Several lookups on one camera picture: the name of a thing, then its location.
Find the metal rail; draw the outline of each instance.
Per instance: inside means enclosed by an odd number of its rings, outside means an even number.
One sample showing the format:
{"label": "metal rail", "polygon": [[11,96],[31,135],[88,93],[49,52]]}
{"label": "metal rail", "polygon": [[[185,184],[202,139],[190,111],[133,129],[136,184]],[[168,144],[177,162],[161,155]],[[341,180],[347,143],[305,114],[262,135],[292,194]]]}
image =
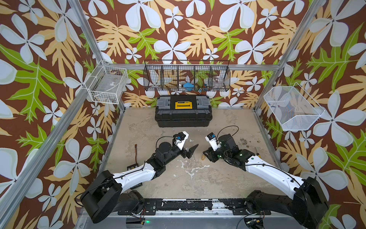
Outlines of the metal rail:
{"label": "metal rail", "polygon": [[313,18],[315,17],[316,13],[318,12],[319,8],[321,7],[321,4],[324,0],[314,0],[308,9],[308,11],[305,13],[304,18],[301,20],[294,36],[292,37],[290,44],[287,46],[285,53],[283,54],[280,62],[279,62],[279,69],[277,72],[272,74],[270,79],[268,80],[268,83],[264,87],[261,95],[258,98],[257,103],[254,106],[254,109],[261,107],[261,104],[264,100],[264,95],[269,92],[269,90],[272,88],[273,83],[275,80],[282,74],[282,70],[285,67],[285,64],[287,63],[291,53],[293,50],[295,50],[296,46],[299,44],[300,40],[302,39],[302,36],[304,35],[305,31],[309,28],[310,23],[312,22]]}
{"label": "metal rail", "polygon": [[6,227],[8,221],[22,202],[25,194],[32,186],[43,166],[55,151],[57,144],[84,103],[86,96],[86,89],[83,89],[78,93],[66,112],[62,115],[57,125],[41,145],[36,155],[34,155],[29,164],[25,167],[21,176],[19,176],[16,182],[11,185],[8,191],[4,194],[6,196],[3,197],[0,204],[0,229],[4,229]]}
{"label": "metal rail", "polygon": [[[144,64],[109,64],[116,67],[126,68],[127,70],[143,70]],[[280,67],[276,64],[229,64],[231,71],[277,71]]]}
{"label": "metal rail", "polygon": [[86,20],[83,9],[80,5],[79,0],[67,0],[76,16],[79,19],[81,30],[85,35],[86,42],[89,43],[90,49],[94,56],[96,57],[97,63],[104,63],[103,57],[100,53],[97,40],[94,37],[92,28],[90,27],[89,22]]}

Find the white flower pattern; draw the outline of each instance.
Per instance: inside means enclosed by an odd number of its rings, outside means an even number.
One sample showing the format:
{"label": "white flower pattern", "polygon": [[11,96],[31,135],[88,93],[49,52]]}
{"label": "white flower pattern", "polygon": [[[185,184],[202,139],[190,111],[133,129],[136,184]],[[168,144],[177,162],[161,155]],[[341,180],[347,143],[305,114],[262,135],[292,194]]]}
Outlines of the white flower pattern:
{"label": "white flower pattern", "polygon": [[61,220],[58,220],[61,215],[62,207],[58,208],[55,214],[53,215],[51,224],[49,223],[48,216],[42,216],[37,223],[38,229],[60,229],[64,223]]}
{"label": "white flower pattern", "polygon": [[99,127],[99,125],[100,125],[100,120],[98,120],[97,121],[97,124],[95,124],[95,119],[94,119],[94,117],[91,117],[90,118],[90,123],[91,123],[91,125],[92,126],[88,126],[87,128],[86,128],[86,131],[88,132],[88,134],[93,134],[93,140],[96,140],[97,139],[97,132],[98,133],[101,133],[102,131],[100,130],[100,127]]}
{"label": "white flower pattern", "polygon": [[290,54],[290,56],[289,56],[289,58],[288,58],[288,60],[287,60],[287,62],[286,62],[286,64],[285,64],[284,70],[283,70],[284,75],[285,75],[286,77],[291,76],[291,74],[292,74],[292,72],[293,72],[293,70],[294,70],[294,69],[293,69],[293,67],[292,67],[291,65],[289,65],[289,64],[288,64],[288,62],[292,62],[292,61],[296,60],[296,59],[297,59],[298,54],[299,54],[299,50],[298,50],[298,49],[295,49],[295,50],[293,50],[293,51],[291,52],[291,54]]}
{"label": "white flower pattern", "polygon": [[210,59],[210,61],[219,58],[219,55],[216,55],[215,53],[217,52],[217,48],[214,48],[213,51],[211,51],[209,48],[206,49],[206,54],[203,56],[203,60],[207,60]]}
{"label": "white flower pattern", "polygon": [[[19,176],[22,174],[23,170],[27,167],[30,160],[34,157],[34,155],[37,153],[37,151],[38,151],[38,149],[33,149],[29,153],[27,159],[25,160],[25,162],[23,164],[22,170],[17,175],[16,174],[16,168],[18,166],[17,151],[15,149],[10,149],[10,148],[0,148],[0,155],[1,155],[0,175],[10,179],[10,181],[0,183],[0,194],[3,193],[3,191],[7,187],[10,187],[11,185],[13,185],[15,183],[16,180],[18,180]],[[2,198],[6,196],[6,193],[8,192],[8,190],[1,196],[0,202],[1,202]],[[36,178],[33,185],[28,190],[26,197],[30,198],[30,199],[35,198],[36,196],[41,194],[42,191],[43,191],[43,183],[42,183],[41,179]]]}
{"label": "white flower pattern", "polygon": [[308,90],[310,88],[310,84],[311,85],[315,85],[318,80],[317,79],[312,79],[314,73],[304,73],[304,78],[305,80],[301,81],[300,86],[304,86],[305,85],[305,90]]}
{"label": "white flower pattern", "polygon": [[100,54],[102,55],[102,58],[105,61],[107,61],[108,63],[113,63],[111,57],[108,56],[105,52],[102,52],[102,51],[105,51],[108,48],[108,42],[107,41],[100,41],[100,42],[98,42],[98,48],[101,51]]}
{"label": "white flower pattern", "polygon": [[97,106],[98,102],[94,102],[95,104],[90,104],[91,108],[93,108],[92,114],[99,115],[100,105]]}
{"label": "white flower pattern", "polygon": [[261,89],[260,84],[264,82],[264,79],[260,79],[257,82],[257,76],[254,76],[252,81],[245,82],[246,85],[250,85],[247,89],[247,92],[251,92],[254,88],[255,91],[259,91]]}
{"label": "white flower pattern", "polygon": [[330,34],[329,42],[332,47],[339,47],[345,41],[348,34],[348,26],[344,22],[338,22],[338,20],[354,15],[366,3],[365,1],[349,0],[341,12],[338,13],[343,1],[344,0],[330,2],[330,14],[332,18],[318,18],[311,23],[309,27],[310,31],[312,33],[320,32],[314,38],[310,52],[315,52],[318,49],[330,31],[330,28],[332,28],[332,32]]}
{"label": "white flower pattern", "polygon": [[10,84],[14,82],[18,70],[16,70],[8,62],[3,61],[1,59],[0,59],[0,69],[1,69],[0,85]]}
{"label": "white flower pattern", "polygon": [[269,11],[268,9],[263,9],[262,12],[261,12],[261,14],[263,16],[265,16],[265,18],[259,19],[258,20],[258,25],[261,25],[264,22],[266,22],[265,27],[267,29],[269,27],[269,24],[271,23],[271,21],[277,19],[277,17],[273,15],[276,11],[277,11],[277,6],[273,7],[271,9],[271,11]]}
{"label": "white flower pattern", "polygon": [[20,56],[22,57],[24,62],[27,64],[33,62],[33,54],[30,51],[30,48],[40,58],[47,60],[43,50],[40,47],[36,46],[36,45],[42,45],[45,41],[45,37],[41,34],[35,34],[28,39],[28,30],[23,19],[21,19],[17,14],[14,14],[11,17],[11,21],[13,22],[15,28],[20,32],[20,34],[23,37],[19,36],[16,32],[14,32],[11,28],[9,28],[6,25],[0,25],[0,34],[5,38],[5,40],[7,40],[11,44],[14,45],[24,44],[20,49]]}
{"label": "white flower pattern", "polygon": [[338,229],[354,229],[357,224],[356,220],[348,214],[342,215],[343,224],[334,216],[329,216],[329,219],[333,226]]}
{"label": "white flower pattern", "polygon": [[219,26],[224,32],[229,31],[234,23],[236,14],[240,8],[239,24],[243,29],[250,28],[254,23],[254,12],[245,3],[249,3],[255,0],[219,0],[221,4],[233,5],[223,12],[220,16]]}
{"label": "white flower pattern", "polygon": [[88,10],[91,16],[95,17],[96,15],[98,15],[98,11],[95,6],[97,6],[100,12],[102,12],[103,14],[108,13],[108,8],[104,2],[102,2],[101,0],[90,0]]}
{"label": "white flower pattern", "polygon": [[186,8],[186,16],[188,18],[193,15],[194,5],[196,5],[197,12],[199,15],[202,15],[206,12],[206,4],[201,0],[182,0],[182,1],[191,1]]}
{"label": "white flower pattern", "polygon": [[235,46],[235,51],[236,52],[244,52],[244,51],[249,51],[246,54],[242,55],[241,57],[238,58],[238,64],[245,64],[248,62],[249,58],[251,57],[252,53],[254,56],[254,61],[257,64],[261,64],[263,61],[263,54],[260,53],[260,51],[266,51],[267,49],[269,49],[274,42],[273,41],[269,41],[263,44],[259,44],[259,42],[261,42],[264,38],[265,32],[264,29],[260,29],[258,30],[252,38],[252,43],[253,46],[250,45],[250,43],[248,41],[241,41],[239,42],[236,46]]}
{"label": "white flower pattern", "polygon": [[26,13],[29,11],[30,20],[37,25],[38,18],[43,18],[43,12],[39,8],[33,8],[32,6],[35,4],[35,0],[20,0],[21,4],[19,4],[18,10],[22,13]]}
{"label": "white flower pattern", "polygon": [[314,145],[315,141],[310,138],[311,135],[311,130],[305,132],[305,131],[301,131],[302,137],[299,138],[300,142],[304,143],[305,148],[309,149],[309,143],[311,145]]}
{"label": "white flower pattern", "polygon": [[176,29],[178,29],[178,21],[180,21],[180,20],[182,20],[183,19],[183,17],[182,16],[179,16],[179,15],[177,15],[177,13],[179,12],[179,7],[178,6],[175,6],[174,8],[173,8],[173,12],[172,12],[172,10],[171,9],[165,9],[165,11],[164,11],[164,13],[165,13],[165,15],[167,15],[167,16],[169,16],[170,18],[167,18],[167,19],[165,19],[165,23],[167,24],[167,25],[169,25],[170,23],[172,23],[172,21],[173,21],[173,23],[174,23],[174,27],[176,28]]}
{"label": "white flower pattern", "polygon": [[127,52],[127,54],[129,54],[129,55],[126,55],[126,59],[131,60],[133,58],[135,63],[136,63],[138,58],[142,57],[141,55],[136,54],[137,53],[137,48],[133,48],[133,51],[131,51],[131,49],[129,49],[129,48],[126,48],[126,52]]}
{"label": "white flower pattern", "polygon": [[242,107],[244,103],[236,103],[238,101],[238,98],[234,96],[230,99],[229,103],[223,102],[219,104],[219,107]]}
{"label": "white flower pattern", "polygon": [[51,207],[56,205],[57,199],[55,198],[55,196],[57,196],[60,193],[61,186],[58,186],[55,191],[54,191],[54,189],[55,189],[55,184],[51,183],[48,187],[49,195],[43,195],[38,198],[39,202],[44,202],[43,206],[42,206],[42,211],[44,211],[48,207],[49,204]]}
{"label": "white flower pattern", "polygon": [[111,142],[111,140],[112,140],[112,136],[113,136],[113,134],[114,134],[114,131],[116,130],[116,124],[113,122],[112,123],[112,134],[111,135],[109,135],[108,137],[107,137],[107,141],[108,142]]}
{"label": "white flower pattern", "polygon": [[310,165],[310,163],[304,156],[296,154],[296,159],[298,160],[301,167],[310,171],[303,171],[300,177],[304,179],[308,177],[315,178],[320,184],[320,187],[323,190],[323,193],[327,200],[329,200],[329,193],[325,185],[323,184],[323,181],[335,190],[341,190],[347,187],[348,178],[343,171],[333,169],[325,172],[319,172],[320,169],[328,161],[328,155],[322,147],[317,148],[313,153],[314,168]]}
{"label": "white flower pattern", "polygon": [[161,41],[161,40],[158,40],[157,42],[154,43],[155,51],[157,51],[157,52],[169,51],[169,53],[165,54],[162,57],[163,63],[170,64],[172,62],[173,53],[174,53],[175,56],[178,58],[178,60],[180,60],[180,62],[186,64],[187,63],[186,55],[184,53],[178,52],[178,51],[187,50],[189,48],[189,46],[191,45],[191,42],[186,41],[186,42],[180,43],[177,46],[175,46],[175,43],[178,41],[178,33],[174,28],[169,30],[169,32],[167,34],[167,39],[168,39],[169,44],[167,44],[165,41]]}
{"label": "white flower pattern", "polygon": [[158,13],[145,5],[144,3],[149,2],[151,0],[117,0],[122,4],[134,4],[127,12],[126,12],[126,21],[128,26],[134,31],[139,31],[141,28],[141,16],[140,16],[140,8],[142,9],[147,24],[151,28],[160,28],[161,22]]}
{"label": "white flower pattern", "polygon": [[70,8],[66,12],[67,0],[58,0],[60,7],[56,4],[55,0],[40,1],[49,10],[61,15],[55,25],[56,41],[65,41],[67,38],[67,34],[69,34],[71,40],[79,47],[81,47],[81,41],[79,39],[79,36],[70,22],[72,21],[76,26],[80,27],[79,19],[76,17],[74,9]]}
{"label": "white flower pattern", "polygon": [[240,94],[242,94],[242,93],[244,93],[245,91],[244,91],[244,89],[243,89],[243,87],[240,87],[239,89],[237,89],[237,88],[234,88],[234,90],[233,90],[234,92],[233,93],[231,93],[232,95],[236,95],[237,97],[239,97],[240,96]]}
{"label": "white flower pattern", "polygon": [[294,7],[294,14],[297,15],[301,13],[302,9],[304,8],[304,2],[302,0],[284,0],[284,1],[291,1],[285,8],[283,8],[281,17],[286,17],[290,12],[295,4]]}
{"label": "white flower pattern", "polygon": [[70,196],[72,196],[79,184],[79,176],[86,177],[90,174],[88,166],[81,163],[81,161],[87,159],[90,156],[92,152],[92,147],[90,145],[84,146],[81,153],[79,154],[79,142],[71,138],[65,143],[65,148],[67,153],[73,158],[74,162],[69,162],[67,160],[60,161],[53,171],[53,175],[57,178],[63,178],[71,171],[73,171],[69,188]]}
{"label": "white flower pattern", "polygon": [[[350,54],[351,56],[354,56],[354,55],[357,55],[357,54],[363,52],[365,49],[366,49],[365,43],[357,43],[348,50],[348,54]],[[366,64],[366,52],[364,52],[361,55],[360,59],[357,61],[355,69],[359,69],[360,67],[364,66],[365,64]]]}
{"label": "white flower pattern", "polygon": [[46,111],[46,115],[43,117],[43,122],[47,122],[48,120],[50,120],[52,118],[52,125],[56,126],[57,124],[57,119],[62,116],[62,112],[61,110],[56,111],[57,107],[59,106],[59,104],[56,101],[53,101],[51,103],[51,109],[50,110],[48,107],[46,107],[45,105],[43,105],[43,108]]}
{"label": "white flower pattern", "polygon": [[285,135],[285,141],[290,139],[291,142],[295,143],[296,140],[295,140],[295,137],[292,133],[297,133],[297,132],[298,132],[298,130],[289,130],[289,131],[287,131],[287,133]]}
{"label": "white flower pattern", "polygon": [[72,77],[65,77],[63,80],[67,86],[69,86],[73,89],[77,88],[77,90],[75,92],[75,96],[76,96],[76,95],[78,95],[79,91],[83,88],[83,86],[85,86],[85,83],[88,81],[90,74],[86,74],[85,79],[83,81],[84,70],[78,61],[75,61],[74,69],[75,69],[75,74],[78,77],[79,81]]}
{"label": "white flower pattern", "polygon": [[339,104],[341,102],[341,98],[338,91],[335,91],[328,100],[328,110],[331,115],[327,111],[325,111],[320,117],[322,119],[328,120],[328,122],[321,122],[314,126],[313,134],[318,137],[322,137],[326,135],[329,128],[331,128],[332,139],[335,143],[341,146],[349,146],[353,142],[352,136],[341,126],[337,124],[337,122],[341,122],[351,126],[359,126],[366,119],[366,113],[364,111],[358,109],[350,109],[342,114],[337,115]]}

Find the toolbox lid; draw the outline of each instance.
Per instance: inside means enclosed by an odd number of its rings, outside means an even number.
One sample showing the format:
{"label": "toolbox lid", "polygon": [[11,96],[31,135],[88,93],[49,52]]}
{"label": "toolbox lid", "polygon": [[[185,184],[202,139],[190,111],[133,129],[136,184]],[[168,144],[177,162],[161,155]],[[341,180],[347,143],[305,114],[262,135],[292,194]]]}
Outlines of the toolbox lid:
{"label": "toolbox lid", "polygon": [[156,106],[159,107],[159,109],[161,109],[161,110],[169,110],[170,109],[170,96],[160,97],[156,102]]}

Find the concrete floor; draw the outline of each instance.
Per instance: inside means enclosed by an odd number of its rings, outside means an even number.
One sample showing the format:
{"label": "concrete floor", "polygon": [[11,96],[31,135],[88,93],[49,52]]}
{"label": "concrete floor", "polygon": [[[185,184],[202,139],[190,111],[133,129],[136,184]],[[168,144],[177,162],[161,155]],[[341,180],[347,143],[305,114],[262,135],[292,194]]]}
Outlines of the concrete floor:
{"label": "concrete floor", "polygon": [[[191,159],[181,156],[167,164],[166,171],[158,178],[143,183],[136,190],[145,198],[245,198],[253,190],[283,195],[273,185],[262,178],[230,166],[223,160],[213,163],[201,159],[202,152],[209,148],[205,136],[215,134],[229,125],[239,126],[233,136],[240,149],[259,153],[263,160],[274,165],[254,115],[249,109],[215,109],[208,127],[160,128],[154,120],[155,109],[127,109],[106,170],[111,173],[122,172],[135,163],[135,144],[137,144],[137,163],[142,165],[154,153],[156,140],[161,136],[173,136],[186,131],[189,134],[184,147],[199,144]],[[220,135],[234,133],[235,127],[226,128]],[[163,138],[158,145],[171,138]]]}

